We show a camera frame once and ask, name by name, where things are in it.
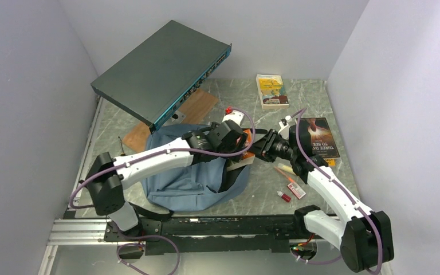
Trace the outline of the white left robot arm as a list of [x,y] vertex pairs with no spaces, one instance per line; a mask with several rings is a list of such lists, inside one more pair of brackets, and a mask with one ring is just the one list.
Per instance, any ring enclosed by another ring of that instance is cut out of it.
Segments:
[[149,136],[141,153],[115,158],[100,154],[82,186],[95,212],[109,217],[133,241],[142,232],[139,217],[154,214],[127,201],[125,189],[140,183],[147,200],[170,214],[206,210],[245,190],[249,168],[231,170],[229,160],[249,148],[246,134],[231,120],[169,125]]

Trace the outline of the orange green cover book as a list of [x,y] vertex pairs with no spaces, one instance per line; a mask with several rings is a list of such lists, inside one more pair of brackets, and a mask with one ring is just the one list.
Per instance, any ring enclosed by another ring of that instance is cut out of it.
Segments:
[[[244,130],[244,133],[247,134],[245,146],[249,146],[253,141],[252,132],[250,129],[246,129]],[[226,171],[230,172],[238,168],[242,168],[244,166],[250,165],[254,162],[254,159],[255,159],[254,153],[245,151],[242,155],[238,156],[238,158],[235,158],[233,160],[229,159],[226,162]]]

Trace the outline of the blue backpack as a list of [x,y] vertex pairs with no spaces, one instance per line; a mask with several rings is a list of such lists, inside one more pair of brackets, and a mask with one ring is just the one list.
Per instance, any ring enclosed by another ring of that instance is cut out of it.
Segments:
[[135,163],[124,173],[123,187],[140,182],[150,203],[174,212],[206,210],[239,196],[248,185],[249,166],[227,172],[223,158],[148,176],[143,168],[157,159]]

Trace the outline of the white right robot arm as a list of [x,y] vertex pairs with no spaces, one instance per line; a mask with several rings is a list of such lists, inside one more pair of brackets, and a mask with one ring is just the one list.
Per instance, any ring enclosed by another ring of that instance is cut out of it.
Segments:
[[293,172],[320,194],[335,212],[330,217],[315,205],[294,212],[293,231],[300,238],[311,233],[340,251],[353,272],[379,269],[394,259],[391,221],[384,211],[374,212],[357,199],[335,176],[328,163],[314,152],[309,132],[293,125],[284,139],[275,129],[262,129],[249,150],[265,162],[281,158]]

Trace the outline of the yellow cover book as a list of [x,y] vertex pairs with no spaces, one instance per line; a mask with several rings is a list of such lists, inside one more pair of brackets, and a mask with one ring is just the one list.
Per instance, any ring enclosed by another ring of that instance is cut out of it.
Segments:
[[284,109],[289,107],[289,99],[280,75],[258,74],[256,84],[262,109]]

